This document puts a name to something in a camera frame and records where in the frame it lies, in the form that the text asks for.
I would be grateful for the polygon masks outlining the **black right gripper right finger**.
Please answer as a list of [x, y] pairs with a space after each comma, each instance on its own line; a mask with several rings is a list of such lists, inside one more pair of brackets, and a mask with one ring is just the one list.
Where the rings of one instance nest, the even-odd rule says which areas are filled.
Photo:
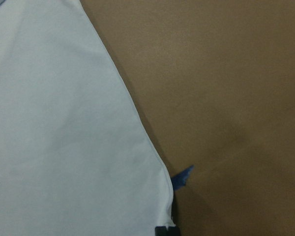
[[180, 236], [180, 229], [178, 226], [168, 227], [168, 236]]

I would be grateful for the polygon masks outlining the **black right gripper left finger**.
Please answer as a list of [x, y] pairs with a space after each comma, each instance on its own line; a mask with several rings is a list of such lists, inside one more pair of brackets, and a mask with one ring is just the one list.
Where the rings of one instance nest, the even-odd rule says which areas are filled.
[[168, 229], [166, 226], [157, 226], [155, 227], [155, 236], [167, 236]]

